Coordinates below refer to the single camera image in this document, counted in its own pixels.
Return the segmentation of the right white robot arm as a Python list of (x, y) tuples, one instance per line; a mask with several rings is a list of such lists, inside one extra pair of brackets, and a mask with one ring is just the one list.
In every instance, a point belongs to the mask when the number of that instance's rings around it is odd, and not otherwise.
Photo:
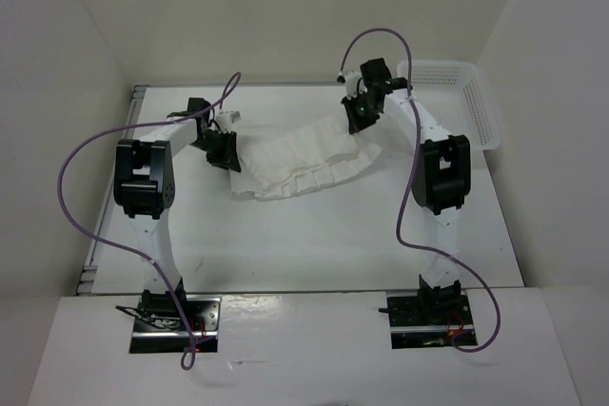
[[(403, 246), (433, 255), (419, 275), (414, 312), (423, 324), (442, 322), (459, 308), (462, 295), (457, 264), (452, 259), (457, 251), (458, 218), (471, 190), (470, 142), (466, 136), (442, 127), (414, 97), (410, 81), (392, 76), (383, 58), (369, 60), (358, 70), (341, 70), (337, 81), (345, 87), (342, 105), (349, 133), (373, 126), (384, 114), (413, 145), (412, 170), (396, 235)], [(427, 242), (407, 242), (402, 238), (409, 197), (422, 209)]]

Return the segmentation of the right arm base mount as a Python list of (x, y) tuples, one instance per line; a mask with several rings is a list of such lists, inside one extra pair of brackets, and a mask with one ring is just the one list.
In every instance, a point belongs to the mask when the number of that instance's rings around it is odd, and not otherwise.
[(432, 307), (419, 292), (388, 294), (379, 309), (388, 317), (393, 349), (419, 349), (478, 345), (469, 300), (461, 294), (456, 302)]

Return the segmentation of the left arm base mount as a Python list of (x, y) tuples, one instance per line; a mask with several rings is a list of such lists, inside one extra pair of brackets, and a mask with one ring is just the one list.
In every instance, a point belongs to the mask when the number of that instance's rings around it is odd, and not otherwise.
[[(187, 327), (171, 299), (166, 299), (165, 307), (161, 308), (145, 308), (140, 300), (136, 306), (116, 305), (115, 309), (133, 318), (131, 354), (178, 354), (188, 348)], [(221, 300), (188, 297), (184, 311), (196, 342), (196, 352), (216, 353)]]

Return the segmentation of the white pleated skirt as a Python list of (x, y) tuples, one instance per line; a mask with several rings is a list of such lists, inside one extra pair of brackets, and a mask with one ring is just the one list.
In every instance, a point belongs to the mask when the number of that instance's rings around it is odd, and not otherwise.
[(272, 139), (240, 134), (239, 172), (230, 190), (239, 198), (277, 201), (346, 183), (381, 156), (382, 147), (348, 132), (344, 116), (323, 117)]

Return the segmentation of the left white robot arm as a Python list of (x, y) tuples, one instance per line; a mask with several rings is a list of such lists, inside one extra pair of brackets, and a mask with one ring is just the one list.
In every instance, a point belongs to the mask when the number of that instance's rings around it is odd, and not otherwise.
[(142, 253), (145, 286), (135, 316), (167, 329), (184, 326), (189, 306), (183, 278), (172, 253), (169, 209), (176, 197), (173, 158), (187, 146), (206, 154), (207, 162), (240, 172), (237, 111), (213, 107), (204, 98), (190, 98), (187, 109), (173, 112), (148, 134), (121, 140), (116, 146), (113, 196), (135, 232)]

